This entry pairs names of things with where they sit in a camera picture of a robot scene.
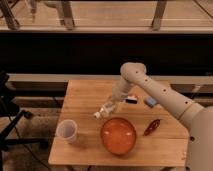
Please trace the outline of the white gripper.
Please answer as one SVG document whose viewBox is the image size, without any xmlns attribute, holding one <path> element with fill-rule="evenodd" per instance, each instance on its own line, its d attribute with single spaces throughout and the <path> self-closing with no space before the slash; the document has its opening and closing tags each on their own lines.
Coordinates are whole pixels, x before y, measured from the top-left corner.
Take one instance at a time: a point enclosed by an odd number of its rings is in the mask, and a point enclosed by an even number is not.
<svg viewBox="0 0 213 171">
<path fill-rule="evenodd" d="M 112 89 L 111 99 L 113 101 L 123 101 L 127 98 L 129 91 L 132 89 L 132 84 L 125 80 L 118 81 Z"/>
</svg>

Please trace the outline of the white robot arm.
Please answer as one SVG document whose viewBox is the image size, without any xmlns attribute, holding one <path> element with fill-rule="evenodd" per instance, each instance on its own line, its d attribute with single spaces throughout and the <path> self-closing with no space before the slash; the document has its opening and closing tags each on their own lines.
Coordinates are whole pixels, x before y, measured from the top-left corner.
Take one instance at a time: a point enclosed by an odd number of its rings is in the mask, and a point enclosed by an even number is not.
<svg viewBox="0 0 213 171">
<path fill-rule="evenodd" d="M 123 101 L 134 85 L 142 88 L 189 131 L 186 171 L 213 171 L 213 106 L 203 107 L 153 80 L 142 63 L 124 63 L 120 73 L 112 100 Z"/>
</svg>

